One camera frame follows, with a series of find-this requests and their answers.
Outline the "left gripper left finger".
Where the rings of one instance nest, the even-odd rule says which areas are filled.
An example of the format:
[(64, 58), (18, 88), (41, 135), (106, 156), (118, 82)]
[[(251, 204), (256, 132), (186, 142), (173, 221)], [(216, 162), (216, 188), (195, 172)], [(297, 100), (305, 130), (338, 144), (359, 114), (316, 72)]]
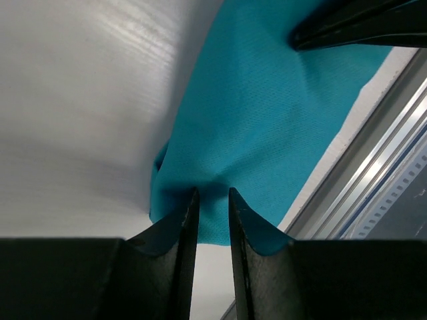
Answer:
[(3, 238), (2, 319), (188, 319), (199, 225), (192, 190), (132, 237)]

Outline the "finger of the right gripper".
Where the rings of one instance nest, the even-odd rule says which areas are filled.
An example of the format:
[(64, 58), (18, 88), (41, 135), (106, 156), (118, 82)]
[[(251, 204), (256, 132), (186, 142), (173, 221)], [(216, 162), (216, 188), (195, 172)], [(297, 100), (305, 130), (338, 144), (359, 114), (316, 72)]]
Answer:
[(293, 48), (299, 51), (353, 44), (425, 48), (426, 21), (385, 24), (368, 21), (323, 31), (304, 29), (293, 36)]
[(327, 1), (305, 18), (290, 35), (304, 29), (326, 30), (365, 22), (426, 21), (425, 1)]

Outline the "teal t-shirt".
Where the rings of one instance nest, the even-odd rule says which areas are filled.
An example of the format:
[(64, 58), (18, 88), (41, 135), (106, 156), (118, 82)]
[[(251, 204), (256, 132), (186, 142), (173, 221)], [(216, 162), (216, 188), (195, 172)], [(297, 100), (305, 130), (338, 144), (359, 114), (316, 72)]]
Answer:
[(157, 222), (197, 189), (198, 241), (229, 245), (228, 194), (279, 225), (389, 47), (297, 52), (286, 37), (320, 1), (224, 1), (151, 176)]

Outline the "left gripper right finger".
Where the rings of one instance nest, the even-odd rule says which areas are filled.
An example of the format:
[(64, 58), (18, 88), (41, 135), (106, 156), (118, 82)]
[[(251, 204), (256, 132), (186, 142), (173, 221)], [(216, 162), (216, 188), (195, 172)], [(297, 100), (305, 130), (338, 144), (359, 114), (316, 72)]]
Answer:
[(238, 319), (425, 319), (426, 243), (295, 240), (236, 189), (229, 226)]

